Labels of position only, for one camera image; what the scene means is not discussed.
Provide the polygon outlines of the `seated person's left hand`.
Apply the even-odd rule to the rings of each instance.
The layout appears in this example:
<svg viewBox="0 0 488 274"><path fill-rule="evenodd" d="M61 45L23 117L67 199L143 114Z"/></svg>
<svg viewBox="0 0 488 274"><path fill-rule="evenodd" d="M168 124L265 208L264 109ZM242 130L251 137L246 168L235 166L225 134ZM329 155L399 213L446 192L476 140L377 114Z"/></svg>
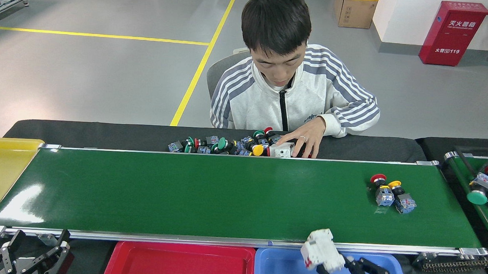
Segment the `seated person's left hand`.
<svg viewBox="0 0 488 274"><path fill-rule="evenodd" d="M280 145L291 140L296 140L292 157L297 157L302 147L305 146L302 152L302 158L316 159L325 130L325 121L321 116L318 116L297 128L294 132L282 136L277 144Z"/></svg>

